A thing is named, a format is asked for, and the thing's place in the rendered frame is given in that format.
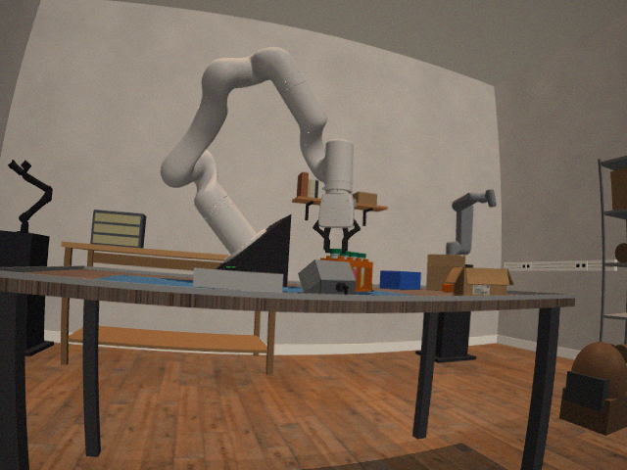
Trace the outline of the blue open bin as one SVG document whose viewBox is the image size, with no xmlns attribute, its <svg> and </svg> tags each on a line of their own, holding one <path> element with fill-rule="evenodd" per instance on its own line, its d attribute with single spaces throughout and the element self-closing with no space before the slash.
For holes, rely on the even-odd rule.
<svg viewBox="0 0 627 470">
<path fill-rule="evenodd" d="M 421 272 L 380 270 L 380 289 L 420 290 Z"/>
</svg>

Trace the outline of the orange flat plate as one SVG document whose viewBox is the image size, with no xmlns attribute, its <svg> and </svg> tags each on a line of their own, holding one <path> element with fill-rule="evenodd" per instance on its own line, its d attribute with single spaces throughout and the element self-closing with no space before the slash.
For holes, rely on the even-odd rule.
<svg viewBox="0 0 627 470">
<path fill-rule="evenodd" d="M 352 266 L 353 272 L 354 272 L 354 267 L 357 267 L 358 274 L 357 274 L 356 292 L 371 291 L 373 262 L 368 261 L 368 259 L 363 259 L 362 261 L 361 258 L 356 258 L 356 260 L 353 260 L 353 258 L 344 259 L 344 257 L 340 257 L 340 256 L 338 256 L 338 258 L 330 258 L 330 256 L 326 256 L 326 258 L 320 258 L 320 259 L 349 262 L 350 265 Z M 364 269 L 364 282 L 363 282 L 363 286 L 361 287 L 362 267 L 365 267 L 365 269 Z"/>
</svg>

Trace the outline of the white key housing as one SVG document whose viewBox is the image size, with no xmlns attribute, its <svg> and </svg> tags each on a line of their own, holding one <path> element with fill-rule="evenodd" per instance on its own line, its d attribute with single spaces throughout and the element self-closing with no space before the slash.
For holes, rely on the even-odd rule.
<svg viewBox="0 0 627 470">
<path fill-rule="evenodd" d="M 304 293 L 356 294 L 356 278 L 346 261 L 315 259 L 298 275 Z"/>
</svg>

